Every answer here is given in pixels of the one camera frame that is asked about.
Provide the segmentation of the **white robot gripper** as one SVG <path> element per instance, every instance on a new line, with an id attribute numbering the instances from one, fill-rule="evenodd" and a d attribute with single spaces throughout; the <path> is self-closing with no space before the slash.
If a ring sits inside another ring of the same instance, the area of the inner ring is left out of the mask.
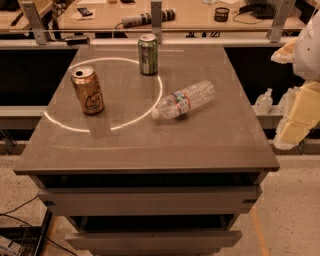
<path id="1" fill-rule="evenodd" d="M 271 60 L 280 64 L 293 62 L 294 73 L 309 80 L 295 92 L 289 113 L 280 120 L 273 140 L 277 149 L 290 150 L 320 122 L 320 13 L 310 19 L 298 38 L 275 51 Z"/>

